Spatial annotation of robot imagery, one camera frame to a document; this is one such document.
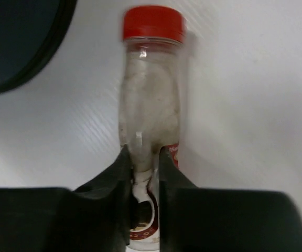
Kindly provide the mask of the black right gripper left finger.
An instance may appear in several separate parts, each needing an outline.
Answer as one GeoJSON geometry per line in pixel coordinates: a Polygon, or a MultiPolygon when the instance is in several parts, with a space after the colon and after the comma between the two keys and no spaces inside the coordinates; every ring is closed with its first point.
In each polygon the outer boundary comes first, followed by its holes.
{"type": "Polygon", "coordinates": [[[74,191],[0,188],[0,251],[125,251],[131,191],[127,148],[74,191]]]}

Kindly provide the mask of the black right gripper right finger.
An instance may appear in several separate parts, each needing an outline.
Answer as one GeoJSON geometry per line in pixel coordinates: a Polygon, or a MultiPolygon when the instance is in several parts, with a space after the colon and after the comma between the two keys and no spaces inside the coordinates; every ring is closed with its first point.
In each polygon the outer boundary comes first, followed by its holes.
{"type": "Polygon", "coordinates": [[[159,155],[161,251],[302,251],[302,219],[282,192],[200,188],[159,155]]]}

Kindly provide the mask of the small bottle red cap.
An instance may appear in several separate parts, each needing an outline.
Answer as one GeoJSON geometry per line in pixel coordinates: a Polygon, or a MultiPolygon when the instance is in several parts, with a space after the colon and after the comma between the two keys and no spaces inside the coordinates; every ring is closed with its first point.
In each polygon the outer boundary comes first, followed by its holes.
{"type": "Polygon", "coordinates": [[[159,5],[132,7],[123,16],[125,71],[120,87],[118,134],[132,161],[135,203],[129,247],[159,250],[158,159],[172,156],[180,137],[179,52],[184,17],[159,5]]]}

